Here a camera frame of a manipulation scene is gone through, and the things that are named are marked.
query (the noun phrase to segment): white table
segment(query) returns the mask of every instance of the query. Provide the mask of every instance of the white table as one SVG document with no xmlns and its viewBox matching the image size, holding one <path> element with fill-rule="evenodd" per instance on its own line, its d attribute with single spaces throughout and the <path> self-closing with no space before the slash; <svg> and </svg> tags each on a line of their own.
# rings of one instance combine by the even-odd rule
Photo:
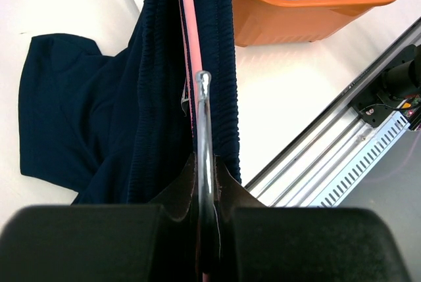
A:
<svg viewBox="0 0 421 282">
<path fill-rule="evenodd" d="M 421 0 L 398 0 L 374 9 L 324 41 L 237 49 L 244 184 L 421 16 L 417 5 Z M 76 196 L 20 175 L 17 97 L 31 37 L 82 35 L 115 55 L 137 17 L 132 0 L 0 0 L 0 228 L 23 206 L 69 204 Z M 294 116 L 300 120 L 292 123 Z"/>
</svg>

